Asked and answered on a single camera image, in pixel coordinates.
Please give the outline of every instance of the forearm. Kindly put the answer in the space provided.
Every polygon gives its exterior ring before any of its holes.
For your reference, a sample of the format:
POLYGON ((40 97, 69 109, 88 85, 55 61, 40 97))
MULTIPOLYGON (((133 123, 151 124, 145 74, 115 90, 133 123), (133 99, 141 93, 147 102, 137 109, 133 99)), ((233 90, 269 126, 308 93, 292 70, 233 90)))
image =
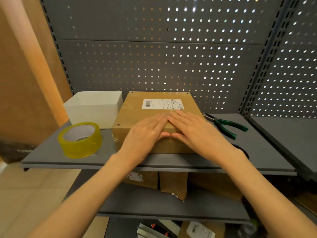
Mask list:
POLYGON ((241 153, 223 165, 275 238, 317 237, 317 226, 281 194, 241 153))
POLYGON ((115 154, 93 177, 74 192, 29 238, 82 237, 102 204, 134 168, 134 164, 115 154))

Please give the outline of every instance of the white label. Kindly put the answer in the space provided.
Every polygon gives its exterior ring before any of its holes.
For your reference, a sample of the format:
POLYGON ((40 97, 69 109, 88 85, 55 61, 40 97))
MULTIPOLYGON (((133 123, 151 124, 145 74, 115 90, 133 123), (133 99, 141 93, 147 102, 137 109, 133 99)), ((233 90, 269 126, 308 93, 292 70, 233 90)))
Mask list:
POLYGON ((214 238, 215 233, 209 230, 207 227, 203 226, 199 222, 191 221, 186 233, 191 238, 214 238))
POLYGON ((180 99, 144 99, 142 109, 184 109, 180 99))
POLYGON ((139 173, 136 173, 136 172, 130 172, 130 173, 128 173, 128 175, 126 177, 129 180, 134 180, 134 181, 138 181, 138 182, 143 181, 142 175, 140 175, 139 173))
POLYGON ((175 196, 176 198, 178 198, 178 196, 174 192, 172 193, 172 195, 175 196))

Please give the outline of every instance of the hand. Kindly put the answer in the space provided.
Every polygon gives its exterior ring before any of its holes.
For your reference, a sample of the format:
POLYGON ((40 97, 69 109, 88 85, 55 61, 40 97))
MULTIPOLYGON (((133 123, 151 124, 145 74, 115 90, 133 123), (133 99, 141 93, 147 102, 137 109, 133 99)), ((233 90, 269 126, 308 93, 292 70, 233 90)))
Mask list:
POLYGON ((156 115, 141 120, 130 129, 118 154, 129 157, 135 161, 135 165, 140 164, 156 141, 171 136, 169 133, 162 132, 166 123, 167 117, 165 115, 156 115))
POLYGON ((232 155, 239 154, 239 149, 233 147, 221 133, 204 118, 180 110, 170 112, 168 120, 183 134, 173 133, 172 137, 187 144, 193 151, 219 165, 232 155))

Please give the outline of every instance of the yellow tape roll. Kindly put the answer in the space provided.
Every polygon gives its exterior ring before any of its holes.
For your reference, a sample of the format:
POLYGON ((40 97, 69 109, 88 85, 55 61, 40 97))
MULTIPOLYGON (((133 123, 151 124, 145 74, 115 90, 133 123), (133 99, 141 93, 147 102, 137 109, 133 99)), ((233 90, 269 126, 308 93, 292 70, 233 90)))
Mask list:
POLYGON ((79 159, 95 153, 102 143, 98 124, 84 122, 67 127, 58 135, 65 155, 79 159))

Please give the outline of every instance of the person's left hand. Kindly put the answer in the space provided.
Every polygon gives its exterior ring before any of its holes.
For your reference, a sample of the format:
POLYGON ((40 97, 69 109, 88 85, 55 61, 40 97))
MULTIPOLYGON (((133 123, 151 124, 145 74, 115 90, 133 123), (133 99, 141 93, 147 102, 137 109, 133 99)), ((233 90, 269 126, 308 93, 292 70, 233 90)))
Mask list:
POLYGON ((166 123, 165 115, 151 116, 141 120, 130 129, 118 154, 134 161, 135 165, 140 164, 156 141, 171 136, 169 133, 162 132, 166 123))

